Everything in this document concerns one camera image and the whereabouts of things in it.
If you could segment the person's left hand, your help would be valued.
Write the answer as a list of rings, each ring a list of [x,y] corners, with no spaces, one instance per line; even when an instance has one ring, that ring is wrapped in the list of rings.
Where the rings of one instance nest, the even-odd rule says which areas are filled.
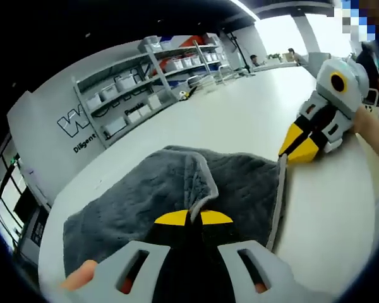
[[[60,284],[60,287],[73,291],[86,285],[92,280],[97,265],[98,263],[94,260],[86,260]]]

